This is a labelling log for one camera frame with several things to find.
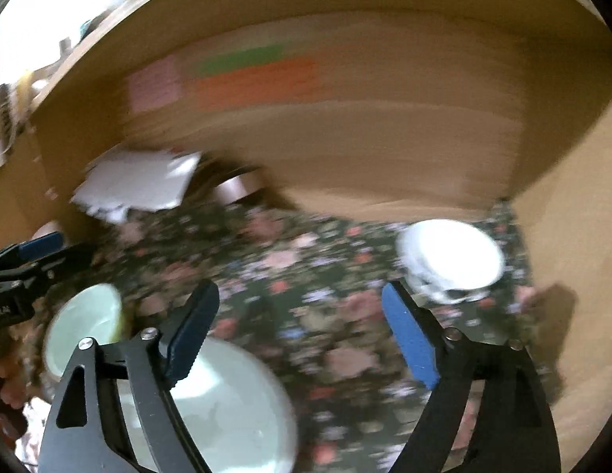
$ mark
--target white bowl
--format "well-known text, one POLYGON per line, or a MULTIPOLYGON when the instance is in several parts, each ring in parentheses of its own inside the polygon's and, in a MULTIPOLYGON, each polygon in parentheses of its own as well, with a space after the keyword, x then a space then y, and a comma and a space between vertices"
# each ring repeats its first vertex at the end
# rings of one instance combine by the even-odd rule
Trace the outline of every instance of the white bowl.
POLYGON ((397 250, 410 274, 441 291, 483 289, 504 271, 498 245, 465 222, 433 219, 413 224, 398 236, 397 250))
POLYGON ((120 294, 110 284, 96 284, 72 297, 56 314, 45 336, 43 362, 58 379, 81 339, 90 336, 105 345, 127 335, 120 294))
MULTIPOLYGON (((122 413, 141 466, 157 471, 128 381, 118 381, 122 413)), ((170 394, 213 473, 290 473, 297 424, 288 395, 258 359, 206 338, 192 369, 170 394)))

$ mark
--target green sticky note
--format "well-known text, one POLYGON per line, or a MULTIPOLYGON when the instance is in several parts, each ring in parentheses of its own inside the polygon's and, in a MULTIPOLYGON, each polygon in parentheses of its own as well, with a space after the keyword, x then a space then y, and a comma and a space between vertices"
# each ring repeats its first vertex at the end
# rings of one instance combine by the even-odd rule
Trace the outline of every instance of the green sticky note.
POLYGON ((197 74, 201 78, 207 78, 246 67, 277 62, 283 57, 283 49, 283 45, 273 45, 217 55, 201 62, 197 74))

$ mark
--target dark blue gripper pad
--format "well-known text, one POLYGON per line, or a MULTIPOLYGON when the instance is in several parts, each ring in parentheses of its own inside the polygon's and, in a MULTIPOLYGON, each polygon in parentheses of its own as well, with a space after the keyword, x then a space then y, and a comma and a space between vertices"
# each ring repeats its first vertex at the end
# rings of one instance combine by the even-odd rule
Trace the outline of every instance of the dark blue gripper pad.
POLYGON ((440 380, 435 349, 390 283, 383 288, 382 305, 389 327, 413 377, 432 390, 440 380))

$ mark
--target dark green floral cloth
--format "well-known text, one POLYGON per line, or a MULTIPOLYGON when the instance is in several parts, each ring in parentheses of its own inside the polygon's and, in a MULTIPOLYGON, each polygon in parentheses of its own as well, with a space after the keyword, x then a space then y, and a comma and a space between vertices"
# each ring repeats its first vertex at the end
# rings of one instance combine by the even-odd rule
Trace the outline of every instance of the dark green floral cloth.
MULTIPOLYGON (((39 306, 23 353, 26 367, 51 397, 54 382, 40 366, 43 335, 61 305, 87 286, 112 283, 138 331, 166 318, 209 277, 222 301, 213 335, 266 363, 293 402, 296 471, 386 471, 430 394, 411 377, 381 310, 382 287, 404 274, 395 241, 406 225, 225 210, 194 200, 168 211, 131 212, 106 235, 94 268, 54 287, 39 306)), ((483 300, 429 307, 444 327, 459 327, 473 340, 518 337, 532 344, 534 288, 509 204, 498 203, 475 225, 500 245, 505 275, 483 300)), ((461 459, 474 426, 474 399, 470 405, 447 467, 461 459)))

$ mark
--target floral fabric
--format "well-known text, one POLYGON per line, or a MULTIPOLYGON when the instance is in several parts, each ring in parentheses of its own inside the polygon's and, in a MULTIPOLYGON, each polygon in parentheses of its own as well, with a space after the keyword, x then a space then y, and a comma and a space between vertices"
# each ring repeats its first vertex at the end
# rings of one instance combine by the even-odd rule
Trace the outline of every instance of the floral fabric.
MULTIPOLYGON (((500 245, 506 273, 481 301, 429 305, 444 327, 489 343, 534 342, 537 321, 528 311, 534 289, 513 220, 509 205, 499 203, 475 224, 500 245)), ((138 331, 159 324, 208 277, 222 301, 212 334, 266 363, 293 402, 301 449, 296 471, 386 471, 430 395, 411 377, 381 310, 382 287, 404 274, 395 240, 405 226, 225 210, 193 200, 154 214, 131 212, 106 235, 92 270, 48 293, 26 331, 24 363, 51 397, 54 382, 40 364, 43 335, 61 305, 87 286, 112 283, 138 331)), ((543 378, 553 391, 552 376, 543 378)), ((472 397, 467 415, 476 402, 472 397)), ((472 428, 474 417, 462 425, 472 428)), ((458 438, 447 467, 463 456, 467 440, 458 438)))

